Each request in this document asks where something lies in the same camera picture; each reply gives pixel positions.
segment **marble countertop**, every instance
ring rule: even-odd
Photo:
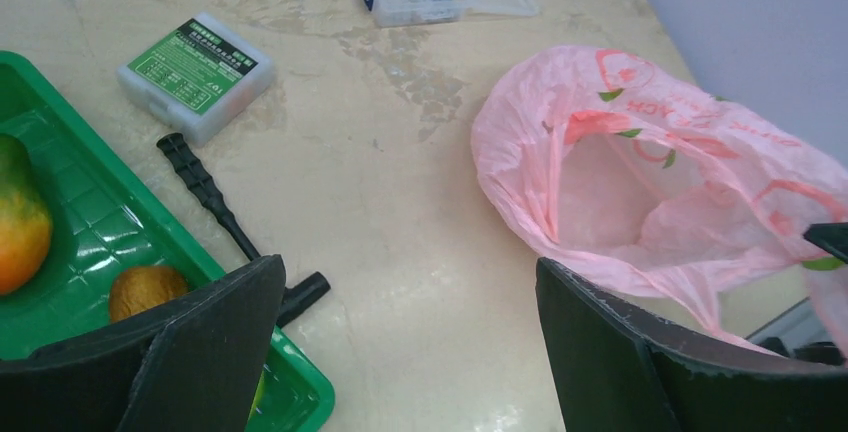
[[[481,193],[471,121],[514,64],[563,43],[691,80],[646,0],[537,0],[532,18],[379,29],[361,0],[0,0],[30,59],[226,269],[240,251],[155,149],[168,132],[115,69],[207,11],[277,80],[195,150],[263,253],[333,291],[284,332],[332,381],[328,431],[562,431],[535,256]],[[750,332],[803,295],[778,276],[726,298]],[[640,301],[686,325],[665,301]]]

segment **plastic bag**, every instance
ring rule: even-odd
[[[562,46],[498,82],[471,139],[480,186],[539,255],[765,353],[722,328],[718,293],[803,264],[848,352],[848,268],[814,270],[835,259],[802,237],[848,219],[848,173],[744,106],[628,53]]]

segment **black tool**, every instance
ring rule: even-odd
[[[285,275],[279,255],[260,257],[159,307],[0,362],[0,417],[21,424],[2,430],[244,430]]]
[[[224,202],[224,194],[218,190],[215,181],[203,167],[200,159],[194,155],[181,133],[168,134],[156,142],[156,147],[174,166],[174,171],[180,176],[188,190],[197,197],[200,204],[206,208],[227,232],[230,233],[236,245],[244,252],[247,260],[253,261],[260,257],[259,251],[247,238],[238,225],[233,212]],[[280,314],[277,326],[280,328],[299,317],[306,309],[317,302],[330,291],[330,283],[321,272],[313,272],[301,283],[286,287],[283,301],[280,304]]]
[[[830,341],[811,342],[803,347],[795,349],[795,358],[805,362],[817,362],[819,364],[834,365],[841,367],[845,364],[845,357],[839,348]]]
[[[804,239],[837,259],[848,262],[848,223],[813,224]]]

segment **green plastic tray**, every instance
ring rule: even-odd
[[[192,288],[225,274],[41,73],[8,51],[0,51],[0,132],[29,149],[55,221],[41,270],[0,298],[0,359],[108,325],[109,288],[127,267],[168,263]],[[318,430],[333,387],[279,328],[265,369],[247,430]]]

